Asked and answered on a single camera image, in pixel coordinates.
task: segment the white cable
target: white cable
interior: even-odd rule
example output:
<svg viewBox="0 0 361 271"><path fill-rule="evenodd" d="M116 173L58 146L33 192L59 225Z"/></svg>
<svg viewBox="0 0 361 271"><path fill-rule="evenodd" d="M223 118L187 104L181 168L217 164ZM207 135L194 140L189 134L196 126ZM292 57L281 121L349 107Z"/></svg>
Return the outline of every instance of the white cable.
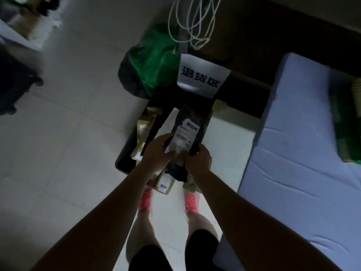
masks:
<svg viewBox="0 0 361 271"><path fill-rule="evenodd" d="M190 5L189 5L189 9L187 12L187 21L186 21L186 25L183 26L179 20L178 17L178 8L179 8L179 3L181 2L181 0L174 0L172 7L170 8L169 11L169 16L168 16L168 32L169 32L169 36L176 42L178 43L187 43L189 42L191 44L191 46L195 49L201 49L205 44L207 44L210 41L210 37L212 36L213 33L213 29L214 29L214 25L215 25L215 14L218 10L219 4L221 2L221 0L218 0L217 5L214 7L214 0L209 0L209 4L208 7L206 8L204 14L202 15L202 2L203 0L199 0L198 6L196 8L195 14L193 16L193 20L192 20L192 25L189 26L189 18L190 18L190 14L191 14L191 9L194 3L194 0L191 1ZM207 30L205 32L205 34L203 36L201 36L201 32L202 32L202 21L204 20L204 18L207 16L208 12L211 10L211 13L213 14ZM172 16L172 12L174 11L175 13L175 18L177 19L177 23L179 25L180 28L186 30L189 34L189 39L185 40L185 41L179 41L173 38L171 32L170 32L170 19ZM196 17L199 14L199 21L195 23L196 21Z"/></svg>

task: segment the green plastic bag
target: green plastic bag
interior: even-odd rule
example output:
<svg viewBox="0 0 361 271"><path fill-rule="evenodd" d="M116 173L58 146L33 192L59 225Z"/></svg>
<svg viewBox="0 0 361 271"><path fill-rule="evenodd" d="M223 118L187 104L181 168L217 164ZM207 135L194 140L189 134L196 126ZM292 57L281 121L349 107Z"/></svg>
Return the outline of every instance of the green plastic bag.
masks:
<svg viewBox="0 0 361 271"><path fill-rule="evenodd" d="M178 27L171 27L172 36ZM178 78L181 62L179 44L171 39L168 24L157 24L141 42L129 50L129 61L135 67L148 93L155 95L159 87L166 87Z"/></svg>

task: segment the bed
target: bed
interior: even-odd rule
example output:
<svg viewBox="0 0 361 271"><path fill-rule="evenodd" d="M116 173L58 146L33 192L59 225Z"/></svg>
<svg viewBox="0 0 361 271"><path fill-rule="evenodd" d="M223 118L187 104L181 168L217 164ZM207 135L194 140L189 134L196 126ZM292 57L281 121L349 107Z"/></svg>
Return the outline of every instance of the bed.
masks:
<svg viewBox="0 0 361 271"><path fill-rule="evenodd" d="M287 54L238 189L344 271L361 266L361 165L344 163L337 154L328 91L352 81ZM225 236L214 263L244 270Z"/></svg>

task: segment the pink sneaker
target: pink sneaker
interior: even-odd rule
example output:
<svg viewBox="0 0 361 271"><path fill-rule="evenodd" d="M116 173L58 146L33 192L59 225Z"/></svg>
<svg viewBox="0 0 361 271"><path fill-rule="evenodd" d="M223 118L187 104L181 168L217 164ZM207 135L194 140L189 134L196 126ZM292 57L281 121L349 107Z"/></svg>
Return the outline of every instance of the pink sneaker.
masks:
<svg viewBox="0 0 361 271"><path fill-rule="evenodd" d="M199 193L198 192L190 192L188 190L184 190L184 200L186 201L186 215L188 215L189 211L193 211L199 213Z"/></svg>
<svg viewBox="0 0 361 271"><path fill-rule="evenodd" d="M151 211L152 199L153 199L153 189L144 190L142 198L140 199L138 212L143 209L147 209L147 210Z"/></svg>

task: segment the green bag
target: green bag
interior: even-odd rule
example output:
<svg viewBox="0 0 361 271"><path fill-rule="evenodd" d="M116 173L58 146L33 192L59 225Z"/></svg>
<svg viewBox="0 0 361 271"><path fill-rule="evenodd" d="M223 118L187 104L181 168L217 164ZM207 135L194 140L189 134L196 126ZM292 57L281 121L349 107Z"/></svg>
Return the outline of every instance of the green bag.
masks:
<svg viewBox="0 0 361 271"><path fill-rule="evenodd" d="M330 100L338 155L346 163L361 164L359 120L351 85L331 91Z"/></svg>
<svg viewBox="0 0 361 271"><path fill-rule="evenodd" d="M178 27L171 27L172 36ZM171 39L168 24L157 24L141 42L129 50L129 61L135 67L148 93L153 96L159 87L166 87L178 78L181 54L179 44Z"/></svg>

